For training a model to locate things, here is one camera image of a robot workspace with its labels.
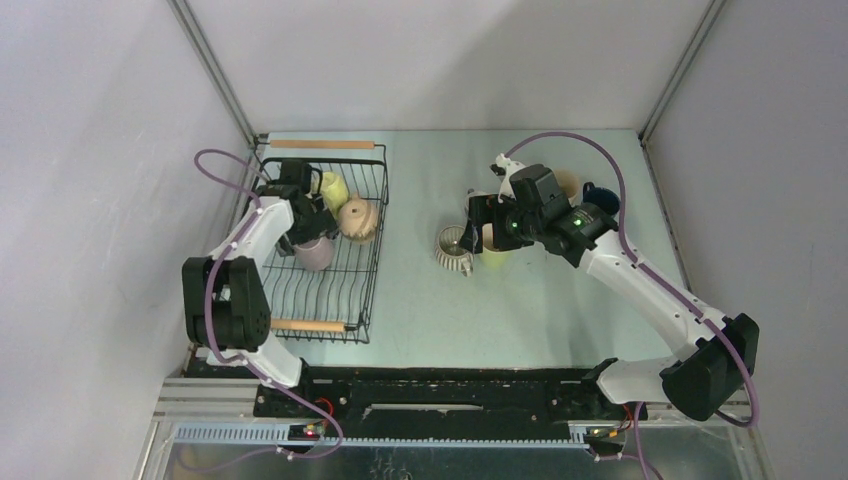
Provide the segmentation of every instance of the black wire rack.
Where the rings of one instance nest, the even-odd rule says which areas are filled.
[[[262,169],[270,178],[279,176],[281,162],[293,159],[307,162],[323,172],[335,172],[344,178],[351,196],[359,194],[374,202],[379,213],[372,242],[359,245],[343,235],[333,239],[333,262],[325,270],[308,271],[293,255],[279,249],[265,261],[260,275],[272,318],[326,322],[327,326],[344,323],[343,331],[274,330],[276,336],[296,340],[370,342],[371,307],[389,204],[386,147],[376,147],[383,150],[382,160],[275,157],[262,162]],[[263,183],[257,178],[254,189]]]

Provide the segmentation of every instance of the wooden handle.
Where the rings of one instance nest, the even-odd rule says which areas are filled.
[[[271,140],[271,148],[374,150],[374,142],[370,140]]]
[[[344,322],[319,322],[316,320],[290,320],[288,318],[272,318],[271,328],[274,330],[307,330],[310,332],[344,333]]]

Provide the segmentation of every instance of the wall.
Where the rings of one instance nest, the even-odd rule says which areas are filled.
[[[709,0],[191,2],[254,128],[639,128]]]
[[[243,146],[164,1],[0,2],[0,65],[0,478],[130,478]]]
[[[762,329],[780,478],[844,478],[848,4],[730,2],[651,153],[693,286]]]

